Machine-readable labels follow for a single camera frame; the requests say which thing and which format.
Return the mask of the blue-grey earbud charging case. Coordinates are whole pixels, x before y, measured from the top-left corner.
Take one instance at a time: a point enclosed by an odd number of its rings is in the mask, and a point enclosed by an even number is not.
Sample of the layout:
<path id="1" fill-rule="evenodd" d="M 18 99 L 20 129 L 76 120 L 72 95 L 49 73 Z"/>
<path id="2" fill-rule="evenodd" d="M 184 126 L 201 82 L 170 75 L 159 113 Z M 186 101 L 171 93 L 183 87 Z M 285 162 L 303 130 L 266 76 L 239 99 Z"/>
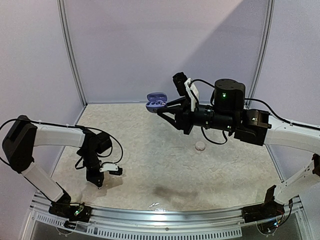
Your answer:
<path id="1" fill-rule="evenodd" d="M 145 107 L 150 113 L 156 113 L 158 109 L 166 108 L 168 97 L 164 92 L 152 92 L 147 96 Z"/>

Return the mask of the pink white earbud charging case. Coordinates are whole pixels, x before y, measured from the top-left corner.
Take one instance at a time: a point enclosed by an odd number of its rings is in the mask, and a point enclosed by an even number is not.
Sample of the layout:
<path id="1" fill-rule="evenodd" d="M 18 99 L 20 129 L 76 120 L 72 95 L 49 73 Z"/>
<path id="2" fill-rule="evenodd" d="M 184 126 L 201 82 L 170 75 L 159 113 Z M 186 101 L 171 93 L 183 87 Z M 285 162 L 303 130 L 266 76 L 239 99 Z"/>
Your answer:
<path id="1" fill-rule="evenodd" d="M 206 149 L 206 144 L 203 141 L 197 141 L 195 143 L 195 149 L 197 151 L 204 151 Z"/>

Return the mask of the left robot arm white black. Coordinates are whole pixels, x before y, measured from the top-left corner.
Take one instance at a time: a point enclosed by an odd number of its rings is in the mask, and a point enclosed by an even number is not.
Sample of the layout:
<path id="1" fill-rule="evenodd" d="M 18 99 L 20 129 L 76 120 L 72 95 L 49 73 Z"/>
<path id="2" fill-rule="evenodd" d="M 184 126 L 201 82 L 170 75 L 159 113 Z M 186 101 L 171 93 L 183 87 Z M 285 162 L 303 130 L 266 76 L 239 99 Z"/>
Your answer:
<path id="1" fill-rule="evenodd" d="M 101 154 L 112 150 L 111 135 L 107 132 L 81 125 L 62 125 L 40 122 L 20 115 L 5 121 L 0 127 L 11 125 L 1 142 L 0 160 L 21 175 L 50 201 L 48 212 L 70 220 L 84 220 L 91 216 L 92 208 L 83 202 L 73 202 L 67 191 L 42 168 L 42 163 L 57 160 L 51 153 L 36 156 L 35 148 L 64 146 L 77 149 L 77 170 L 85 169 L 85 178 L 98 188 L 104 181 Z"/>

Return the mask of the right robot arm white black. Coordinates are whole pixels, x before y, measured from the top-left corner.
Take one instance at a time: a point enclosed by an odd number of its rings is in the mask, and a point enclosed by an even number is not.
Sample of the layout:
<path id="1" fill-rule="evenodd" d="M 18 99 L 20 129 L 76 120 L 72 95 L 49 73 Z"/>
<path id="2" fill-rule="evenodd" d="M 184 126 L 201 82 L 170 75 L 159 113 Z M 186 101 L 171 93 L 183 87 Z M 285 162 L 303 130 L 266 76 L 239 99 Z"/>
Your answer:
<path id="1" fill-rule="evenodd" d="M 158 109 L 157 115 L 185 135 L 198 126 L 202 130 L 221 130 L 224 137 L 252 145 L 277 145 L 313 153 L 310 163 L 281 185 L 273 185 L 266 191 L 263 203 L 258 205 L 262 218 L 284 212 L 285 203 L 320 182 L 318 126 L 287 120 L 271 108 L 246 109 L 246 87 L 233 79 L 219 79 L 212 85 L 209 105 L 199 103 L 195 79 L 175 78 L 173 82 L 180 98 Z"/>

